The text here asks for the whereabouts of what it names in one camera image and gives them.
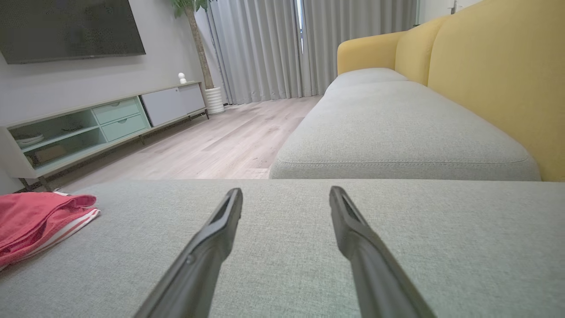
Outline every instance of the television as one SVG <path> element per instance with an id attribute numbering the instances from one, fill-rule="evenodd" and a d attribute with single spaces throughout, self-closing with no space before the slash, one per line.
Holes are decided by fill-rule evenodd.
<path id="1" fill-rule="evenodd" d="M 128 0 L 0 0 L 8 64 L 145 54 Z"/>

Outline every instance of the metal table leg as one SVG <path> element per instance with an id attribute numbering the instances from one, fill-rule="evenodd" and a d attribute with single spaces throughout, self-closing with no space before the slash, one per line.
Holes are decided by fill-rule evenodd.
<path id="1" fill-rule="evenodd" d="M 24 185 L 26 191 L 28 191 L 28 192 L 33 191 L 32 188 L 29 186 L 29 183 L 26 179 L 24 179 L 24 178 L 19 178 L 19 179 L 20 179 L 20 182 Z"/>
<path id="2" fill-rule="evenodd" d="M 45 191 L 53 192 L 53 189 L 49 186 L 49 182 L 47 182 L 45 177 L 39 177 L 38 179 L 39 182 L 41 182 L 41 185 L 45 188 Z"/>

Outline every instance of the yellow armrest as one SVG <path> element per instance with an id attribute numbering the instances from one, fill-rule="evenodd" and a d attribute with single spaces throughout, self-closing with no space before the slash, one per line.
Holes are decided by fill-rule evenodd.
<path id="1" fill-rule="evenodd" d="M 394 69 L 396 44 L 404 32 L 345 41 L 337 48 L 337 74 L 371 67 Z"/>

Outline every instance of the yellow backrest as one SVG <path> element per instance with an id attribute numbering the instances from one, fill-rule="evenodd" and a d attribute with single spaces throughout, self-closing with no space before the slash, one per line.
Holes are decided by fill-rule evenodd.
<path id="1" fill-rule="evenodd" d="M 520 142 L 565 181 L 565 0 L 483 0 L 452 15 L 428 86 Z"/>
<path id="2" fill-rule="evenodd" d="M 406 31 L 396 47 L 394 70 L 411 81 L 428 85 L 429 60 L 437 32 L 450 16 L 442 16 Z"/>

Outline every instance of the open shelf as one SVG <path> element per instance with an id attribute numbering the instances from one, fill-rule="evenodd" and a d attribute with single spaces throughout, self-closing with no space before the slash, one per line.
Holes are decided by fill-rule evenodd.
<path id="1" fill-rule="evenodd" d="M 60 167 L 66 166 L 68 162 L 73 162 L 74 160 L 82 159 L 92 153 L 95 153 L 100 149 L 107 147 L 108 147 L 107 144 L 98 144 L 98 145 L 90 146 L 80 151 L 69 153 L 63 157 L 59 157 L 56 160 L 49 161 L 41 166 L 36 167 L 35 170 L 37 172 L 37 175 L 44 175 Z"/>
<path id="2" fill-rule="evenodd" d="M 77 111 L 75 113 L 47 119 L 45 121 L 33 122 L 10 128 L 10 133 L 17 140 L 21 136 L 35 136 L 42 134 L 45 140 L 50 140 L 79 129 L 97 127 L 98 122 L 90 109 Z"/>
<path id="3" fill-rule="evenodd" d="M 80 134 L 83 134 L 87 131 L 91 131 L 91 130 L 95 130 L 95 129 L 98 129 L 98 127 L 97 126 L 87 127 L 87 128 L 83 128 L 83 129 L 80 129 L 80 130 L 73 131 L 73 132 L 69 132 L 67 134 L 56 136 L 56 137 L 53 137 L 51 139 L 44 140 L 40 143 L 22 148 L 21 151 L 22 152 L 29 152 L 29 151 L 32 151 L 34 149 L 41 148 L 43 146 L 46 146 L 46 145 L 49 145 L 49 144 L 52 144 L 52 143 L 56 143 L 57 141 L 61 141 L 61 140 L 66 139 L 66 138 L 70 138 L 70 137 L 73 137 L 73 136 L 76 136 L 76 135 L 80 135 Z"/>
<path id="4" fill-rule="evenodd" d="M 51 140 L 26 152 L 38 175 L 68 165 L 107 146 L 100 127 L 85 128 L 87 131 L 73 132 L 71 136 Z"/>

